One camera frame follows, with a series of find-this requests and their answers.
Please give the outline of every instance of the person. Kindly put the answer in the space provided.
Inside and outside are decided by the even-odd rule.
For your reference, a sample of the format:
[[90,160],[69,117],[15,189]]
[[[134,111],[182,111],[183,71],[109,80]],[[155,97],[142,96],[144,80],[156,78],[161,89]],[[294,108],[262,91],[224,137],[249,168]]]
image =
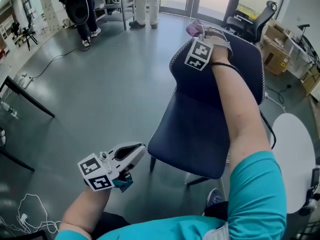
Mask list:
[[101,28],[97,26],[97,17],[95,14],[95,1],[94,0],[87,0],[88,9],[89,9],[89,17],[86,21],[86,24],[91,31],[91,35],[88,35],[87,26],[86,24],[76,25],[76,29],[82,39],[82,44],[84,47],[88,47],[91,45],[91,39],[95,38],[101,33]]
[[[136,0],[136,20],[129,22],[132,29],[142,29],[146,26],[147,0]],[[152,29],[158,28],[160,0],[149,0],[150,25]]]
[[[56,240],[282,239],[287,217],[285,186],[256,100],[242,77],[228,67],[227,48],[215,45],[211,62],[224,64],[212,66],[212,72],[230,137],[228,204],[214,189],[204,216],[129,225],[118,215],[103,213],[110,189],[93,192],[87,188],[63,216]],[[208,216],[210,208],[213,213]]]

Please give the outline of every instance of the chair back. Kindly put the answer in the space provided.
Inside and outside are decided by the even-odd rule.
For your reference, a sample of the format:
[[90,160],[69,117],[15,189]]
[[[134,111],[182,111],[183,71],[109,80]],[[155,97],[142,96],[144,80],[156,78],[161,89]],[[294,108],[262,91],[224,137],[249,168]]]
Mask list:
[[266,8],[264,8],[263,12],[253,22],[252,28],[255,34],[254,43],[260,42],[262,29],[264,28],[266,23],[275,15],[277,9],[278,7],[276,2],[266,2]]
[[[233,51],[230,63],[241,72],[256,102],[260,104],[265,97],[265,74],[258,48],[231,33],[225,32],[224,34]],[[176,92],[222,110],[211,66],[208,64],[202,71],[199,71],[185,64],[193,40],[189,40],[180,48],[169,65],[176,80]]]

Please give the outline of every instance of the table leg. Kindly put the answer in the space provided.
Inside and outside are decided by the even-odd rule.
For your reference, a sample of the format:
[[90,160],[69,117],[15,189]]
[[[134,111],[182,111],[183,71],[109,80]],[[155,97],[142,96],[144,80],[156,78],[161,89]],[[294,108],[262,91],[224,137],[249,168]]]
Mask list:
[[126,22],[126,13],[125,13],[125,2],[121,0],[121,9],[122,9],[122,18],[123,18],[123,26],[124,30],[127,30],[127,22]]
[[43,112],[47,113],[48,115],[52,116],[53,118],[55,115],[50,112],[50,110],[46,109],[43,105],[41,105],[38,101],[36,101],[33,97],[31,97],[24,89],[22,89],[15,81],[13,81],[9,76],[5,79],[5,84],[8,87],[12,87],[14,92],[21,94],[24,98],[26,98],[29,102],[35,105],[38,109],[42,110]]
[[133,1],[133,5],[132,5],[132,13],[133,13],[133,21],[136,21],[136,1]]
[[24,162],[22,162],[21,160],[15,158],[13,155],[11,155],[10,153],[8,153],[4,148],[0,148],[0,154],[4,155],[5,157],[9,158],[11,161],[15,162],[16,164],[34,172],[35,169],[30,167],[29,165],[25,164]]

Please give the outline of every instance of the black table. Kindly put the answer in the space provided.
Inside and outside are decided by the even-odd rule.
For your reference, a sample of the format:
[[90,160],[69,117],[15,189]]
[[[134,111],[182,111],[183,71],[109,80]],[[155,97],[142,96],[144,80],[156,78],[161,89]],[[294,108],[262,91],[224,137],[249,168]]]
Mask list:
[[[29,102],[31,102],[33,105],[35,105],[38,109],[42,110],[43,112],[47,113],[51,117],[55,117],[55,114],[53,114],[50,110],[45,108],[43,105],[41,105],[38,101],[36,101],[33,97],[31,97],[24,89],[22,89],[15,81],[11,79],[11,77],[7,76],[5,81],[3,82],[0,92],[3,89],[4,85],[8,86],[13,92],[15,92],[18,95],[22,95],[24,98],[26,98]],[[4,155],[5,157],[9,158],[11,161],[15,162],[16,164],[34,172],[35,169],[30,167],[29,165],[25,164],[21,160],[17,159],[13,155],[11,155],[9,152],[7,152],[3,147],[0,147],[0,154]]]

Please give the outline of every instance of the grey floor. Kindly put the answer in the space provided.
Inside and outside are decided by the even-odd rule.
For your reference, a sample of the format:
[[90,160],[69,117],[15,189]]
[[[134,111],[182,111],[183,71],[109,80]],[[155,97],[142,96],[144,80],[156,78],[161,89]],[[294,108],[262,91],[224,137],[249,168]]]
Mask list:
[[[19,119],[0,112],[0,126],[6,130],[6,149],[35,167],[35,173],[0,156],[0,216],[17,224],[20,200],[26,193],[38,195],[52,221],[61,220],[72,201],[83,191],[77,162],[91,153],[107,151],[127,141],[148,143],[175,88],[169,62],[190,38],[185,32],[188,18],[161,14],[159,28],[123,30],[121,22],[101,23],[102,33],[87,52],[76,51],[53,62],[27,88],[27,92],[55,113],[52,119],[23,97],[12,93],[7,102]],[[48,62],[80,46],[76,30],[65,29],[45,43],[21,72],[38,75]],[[285,107],[297,115],[315,141],[317,130],[309,101],[299,82],[289,73],[275,77],[266,72],[266,84],[283,90]],[[277,95],[268,91],[277,100]],[[272,124],[282,113],[266,100],[261,110]],[[113,189],[106,211],[124,216],[130,223],[200,215],[209,191],[220,187],[209,180],[187,189],[185,182],[196,179],[157,161],[149,173],[145,155],[132,171],[134,184],[125,192]],[[229,189],[229,171],[223,176]],[[28,199],[21,213],[38,225],[45,215],[35,199]],[[10,233],[0,226],[0,237]]]

